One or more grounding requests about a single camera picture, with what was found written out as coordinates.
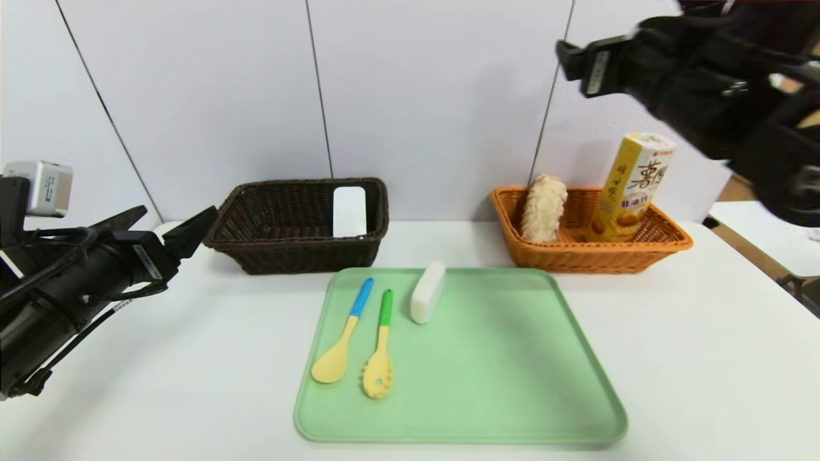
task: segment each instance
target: yellow carton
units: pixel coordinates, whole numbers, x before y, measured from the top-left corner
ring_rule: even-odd
[[[586,240],[630,241],[674,153],[675,143],[661,135],[630,133],[624,136],[586,231]]]

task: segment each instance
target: white card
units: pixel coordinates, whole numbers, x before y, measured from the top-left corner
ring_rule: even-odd
[[[361,187],[337,187],[333,191],[333,236],[357,237],[367,233],[367,207]]]

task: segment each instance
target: orange wicker basket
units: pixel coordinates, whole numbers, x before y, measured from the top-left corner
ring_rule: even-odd
[[[502,187],[493,191],[493,205],[499,214],[512,260],[519,267],[535,267],[549,272],[631,274],[670,254],[692,248],[693,242],[674,221],[650,205],[635,238],[626,243],[587,243],[584,232],[598,205],[601,189],[568,189],[558,242],[537,244],[521,236],[527,187]]]

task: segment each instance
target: sponge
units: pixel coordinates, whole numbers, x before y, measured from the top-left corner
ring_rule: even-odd
[[[433,315],[444,288],[444,264],[433,261],[421,274],[410,297],[410,317],[418,324],[427,323]]]

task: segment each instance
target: green handle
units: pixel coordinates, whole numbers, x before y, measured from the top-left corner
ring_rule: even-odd
[[[385,290],[381,297],[381,319],[379,325],[390,326],[390,314],[393,312],[393,291]]]

